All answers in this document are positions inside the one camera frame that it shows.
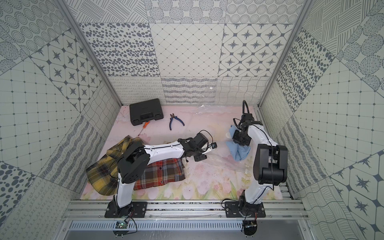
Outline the light blue shirt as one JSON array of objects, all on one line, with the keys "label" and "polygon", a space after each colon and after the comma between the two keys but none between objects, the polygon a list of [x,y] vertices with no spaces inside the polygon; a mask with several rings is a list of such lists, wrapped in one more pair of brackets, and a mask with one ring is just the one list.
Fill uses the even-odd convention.
[{"label": "light blue shirt", "polygon": [[227,141],[226,145],[236,162],[245,160],[251,151],[250,146],[239,146],[233,140]]}]

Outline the clear plastic vacuum bag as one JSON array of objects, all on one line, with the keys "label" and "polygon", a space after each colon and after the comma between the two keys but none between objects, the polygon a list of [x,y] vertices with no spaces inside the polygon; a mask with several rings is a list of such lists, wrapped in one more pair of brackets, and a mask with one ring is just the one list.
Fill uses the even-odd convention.
[{"label": "clear plastic vacuum bag", "polygon": [[239,119],[242,115],[241,106],[166,106],[165,113],[174,113],[180,117],[185,126],[183,127],[178,121],[173,122],[172,130],[166,130],[163,134],[159,134],[159,143],[174,142],[178,139],[186,139],[195,137],[198,132],[205,135],[208,140],[217,143],[218,147],[207,153],[205,160],[195,162],[193,157],[183,159],[187,173],[191,174],[192,169],[199,171],[198,166],[204,169],[211,169],[214,173],[219,171],[236,171],[239,173],[250,175],[254,164],[256,147],[254,143],[248,147],[248,155],[241,161],[237,161],[233,156],[233,149],[228,147],[228,143],[232,147],[235,143],[232,140],[230,128],[234,125],[233,119]]}]

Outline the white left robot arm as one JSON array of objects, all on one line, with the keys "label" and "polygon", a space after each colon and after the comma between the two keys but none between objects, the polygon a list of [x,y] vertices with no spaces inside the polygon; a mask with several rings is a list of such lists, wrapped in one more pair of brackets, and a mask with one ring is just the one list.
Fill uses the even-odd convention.
[{"label": "white left robot arm", "polygon": [[195,161],[205,160],[206,154],[215,150],[217,143],[203,144],[199,147],[193,140],[179,141],[164,145],[134,144],[118,160],[118,190],[114,201],[119,209],[132,202],[134,185],[148,165],[166,160],[194,157]]}]

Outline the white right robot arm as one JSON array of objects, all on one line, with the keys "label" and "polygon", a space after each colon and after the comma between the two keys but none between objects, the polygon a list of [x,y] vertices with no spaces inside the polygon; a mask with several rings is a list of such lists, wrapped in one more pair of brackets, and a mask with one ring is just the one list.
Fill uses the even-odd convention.
[{"label": "white right robot arm", "polygon": [[256,144],[254,179],[244,191],[244,199],[248,204],[259,205],[269,191],[287,180],[288,149],[275,142],[256,121],[238,125],[233,140],[240,146]]}]

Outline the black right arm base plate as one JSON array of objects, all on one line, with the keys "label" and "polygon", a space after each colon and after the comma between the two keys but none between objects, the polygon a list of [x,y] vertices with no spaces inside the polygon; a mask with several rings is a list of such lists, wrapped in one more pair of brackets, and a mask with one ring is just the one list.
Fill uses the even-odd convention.
[{"label": "black right arm base plate", "polygon": [[226,201],[224,202],[224,209],[227,218],[265,218],[266,212],[263,203],[249,204],[247,202],[239,201]]}]

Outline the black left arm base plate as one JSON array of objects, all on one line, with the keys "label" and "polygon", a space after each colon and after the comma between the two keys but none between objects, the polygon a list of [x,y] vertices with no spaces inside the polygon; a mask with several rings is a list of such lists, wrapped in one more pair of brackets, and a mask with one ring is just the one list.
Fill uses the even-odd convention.
[{"label": "black left arm base plate", "polygon": [[147,202],[131,202],[125,207],[120,208],[116,200],[109,202],[105,212],[105,218],[122,218],[131,216],[132,218],[144,218],[147,210]]}]

